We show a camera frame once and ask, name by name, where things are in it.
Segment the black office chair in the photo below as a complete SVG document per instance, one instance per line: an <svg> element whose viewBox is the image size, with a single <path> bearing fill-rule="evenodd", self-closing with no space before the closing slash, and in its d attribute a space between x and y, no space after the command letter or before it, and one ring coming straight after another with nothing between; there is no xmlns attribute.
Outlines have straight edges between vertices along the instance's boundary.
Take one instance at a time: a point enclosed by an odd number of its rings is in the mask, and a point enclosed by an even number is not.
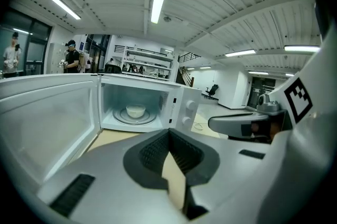
<svg viewBox="0 0 337 224"><path fill-rule="evenodd" d="M207 93L209 98L212 98L215 95L218 88L219 88L219 86L217 84L214 84L211 87L211 89L207 88L207 90L205 92Z"/></svg>

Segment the dark framed glass partition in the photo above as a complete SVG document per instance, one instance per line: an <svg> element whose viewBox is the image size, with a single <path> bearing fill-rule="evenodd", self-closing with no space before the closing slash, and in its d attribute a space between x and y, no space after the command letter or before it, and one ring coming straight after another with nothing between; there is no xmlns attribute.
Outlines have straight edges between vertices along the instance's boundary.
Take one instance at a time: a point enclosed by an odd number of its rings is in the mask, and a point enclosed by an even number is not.
<svg viewBox="0 0 337 224"><path fill-rule="evenodd" d="M12 34L18 32L22 50L16 76L41 75L51 27L13 9L0 19L0 74L3 75L5 49L11 45Z"/></svg>

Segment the dark double door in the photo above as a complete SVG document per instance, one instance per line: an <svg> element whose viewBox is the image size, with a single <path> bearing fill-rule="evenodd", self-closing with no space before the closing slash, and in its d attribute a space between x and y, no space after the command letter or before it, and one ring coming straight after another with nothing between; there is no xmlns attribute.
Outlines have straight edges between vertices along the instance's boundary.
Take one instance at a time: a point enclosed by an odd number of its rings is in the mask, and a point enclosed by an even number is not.
<svg viewBox="0 0 337 224"><path fill-rule="evenodd" d="M275 89L275 83L275 79L253 77L247 106L256 108L258 105L259 96L273 91Z"/></svg>

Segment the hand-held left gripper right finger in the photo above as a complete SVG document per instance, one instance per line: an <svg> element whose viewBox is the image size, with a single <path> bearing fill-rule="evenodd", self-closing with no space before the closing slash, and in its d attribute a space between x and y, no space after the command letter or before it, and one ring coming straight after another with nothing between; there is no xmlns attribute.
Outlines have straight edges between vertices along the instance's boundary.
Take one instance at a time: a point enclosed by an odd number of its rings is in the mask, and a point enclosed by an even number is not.
<svg viewBox="0 0 337 224"><path fill-rule="evenodd" d="M169 153L177 166L170 193L182 210L169 220L256 220L265 186L257 179L268 145L182 133L168 133Z"/></svg>

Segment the white microwave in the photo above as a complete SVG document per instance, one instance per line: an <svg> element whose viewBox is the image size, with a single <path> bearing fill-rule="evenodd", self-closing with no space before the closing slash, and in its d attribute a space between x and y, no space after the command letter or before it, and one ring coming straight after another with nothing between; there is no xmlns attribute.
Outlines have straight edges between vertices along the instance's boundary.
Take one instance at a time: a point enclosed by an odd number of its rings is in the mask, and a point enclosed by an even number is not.
<svg viewBox="0 0 337 224"><path fill-rule="evenodd" d="M0 80L0 160L13 182L36 191L89 147L102 129L190 130L199 89L123 74L51 74ZM128 125L114 110L140 104L156 119Z"/></svg>

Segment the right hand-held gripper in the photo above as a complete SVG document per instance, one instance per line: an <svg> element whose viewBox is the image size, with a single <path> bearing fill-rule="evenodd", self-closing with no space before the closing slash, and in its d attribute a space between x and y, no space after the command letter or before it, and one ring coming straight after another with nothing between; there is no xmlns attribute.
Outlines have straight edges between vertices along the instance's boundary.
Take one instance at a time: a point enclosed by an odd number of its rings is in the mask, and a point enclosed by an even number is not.
<svg viewBox="0 0 337 224"><path fill-rule="evenodd" d="M270 144L272 140L266 136L253 134L252 123L277 123L282 132L292 129L312 107L311 97L296 73L270 93L260 95L254 113L214 116L208 120L208 127L214 132L228 135L229 140Z"/></svg>

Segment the small round dish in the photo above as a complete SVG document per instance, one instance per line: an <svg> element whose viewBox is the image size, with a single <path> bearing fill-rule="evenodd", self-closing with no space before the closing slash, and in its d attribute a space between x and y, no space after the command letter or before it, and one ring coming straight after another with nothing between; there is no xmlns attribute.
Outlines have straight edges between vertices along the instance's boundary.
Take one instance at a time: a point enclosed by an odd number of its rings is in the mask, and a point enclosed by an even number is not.
<svg viewBox="0 0 337 224"><path fill-rule="evenodd" d="M140 104L126 106L126 112L131 118L140 118L145 114L146 107Z"/></svg>

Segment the grey lockers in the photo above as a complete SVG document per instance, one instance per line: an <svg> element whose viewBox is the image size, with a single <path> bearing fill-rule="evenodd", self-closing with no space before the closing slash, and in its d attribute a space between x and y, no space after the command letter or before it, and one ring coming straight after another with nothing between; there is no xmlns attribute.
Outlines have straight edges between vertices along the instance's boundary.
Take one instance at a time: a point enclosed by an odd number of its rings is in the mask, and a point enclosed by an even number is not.
<svg viewBox="0 0 337 224"><path fill-rule="evenodd" d="M60 63L65 59L65 51L66 47L63 43L50 43L46 60L47 74L62 74L64 72L64 67Z"/></svg>

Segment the dark staircase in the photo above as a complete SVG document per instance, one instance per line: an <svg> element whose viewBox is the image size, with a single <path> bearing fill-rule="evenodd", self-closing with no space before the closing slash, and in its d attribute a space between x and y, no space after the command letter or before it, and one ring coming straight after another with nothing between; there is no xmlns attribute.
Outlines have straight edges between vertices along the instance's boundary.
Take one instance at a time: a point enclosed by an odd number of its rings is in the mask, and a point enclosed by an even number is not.
<svg viewBox="0 0 337 224"><path fill-rule="evenodd" d="M191 60L195 60L199 58L201 58L199 55L189 52L184 55L180 55L178 57L178 63L182 64L182 63L186 63ZM185 66L179 67L179 73L180 73L181 79L184 81L185 85L190 86L190 87L192 87L194 84L194 78L190 77L190 75L188 74L188 71L194 70L194 69L195 69L194 67L185 67Z"/></svg>

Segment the white shelving unit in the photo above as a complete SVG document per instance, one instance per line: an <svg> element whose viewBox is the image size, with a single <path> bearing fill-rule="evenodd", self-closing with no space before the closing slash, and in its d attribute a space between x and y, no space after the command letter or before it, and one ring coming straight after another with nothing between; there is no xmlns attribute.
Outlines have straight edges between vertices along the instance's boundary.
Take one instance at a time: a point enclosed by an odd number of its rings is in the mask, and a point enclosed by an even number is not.
<svg viewBox="0 0 337 224"><path fill-rule="evenodd" d="M172 55L137 47L125 47L121 69L123 74L173 81L175 59Z"/></svg>

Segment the person's right hand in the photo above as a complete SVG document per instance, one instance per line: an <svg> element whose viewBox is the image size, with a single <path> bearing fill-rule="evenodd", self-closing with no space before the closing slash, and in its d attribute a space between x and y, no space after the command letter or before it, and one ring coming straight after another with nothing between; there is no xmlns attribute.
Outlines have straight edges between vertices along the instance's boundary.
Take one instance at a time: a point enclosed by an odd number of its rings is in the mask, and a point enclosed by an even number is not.
<svg viewBox="0 0 337 224"><path fill-rule="evenodd" d="M279 133L281 127L277 123L270 121L256 121L251 123L251 131L258 136L266 136L269 140L273 140L274 136Z"/></svg>

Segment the glass turntable plate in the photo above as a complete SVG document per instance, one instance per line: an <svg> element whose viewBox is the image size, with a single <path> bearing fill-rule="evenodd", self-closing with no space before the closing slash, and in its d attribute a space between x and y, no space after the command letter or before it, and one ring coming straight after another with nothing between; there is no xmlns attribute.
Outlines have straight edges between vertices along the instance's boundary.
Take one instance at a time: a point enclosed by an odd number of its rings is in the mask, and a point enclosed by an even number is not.
<svg viewBox="0 0 337 224"><path fill-rule="evenodd" d="M128 113L126 108L113 111L113 117L124 124L128 125L145 125L153 122L156 119L156 114L150 113L148 110L145 110L143 116L139 118L133 118Z"/></svg>

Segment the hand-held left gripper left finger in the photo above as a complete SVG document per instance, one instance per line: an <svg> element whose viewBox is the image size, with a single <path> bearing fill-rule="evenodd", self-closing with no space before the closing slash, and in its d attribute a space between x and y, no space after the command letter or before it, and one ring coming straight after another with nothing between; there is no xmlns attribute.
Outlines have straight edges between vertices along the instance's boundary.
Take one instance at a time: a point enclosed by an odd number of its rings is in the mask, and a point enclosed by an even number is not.
<svg viewBox="0 0 337 224"><path fill-rule="evenodd" d="M40 200L74 224L184 224L162 177L169 132L99 146L56 172Z"/></svg>

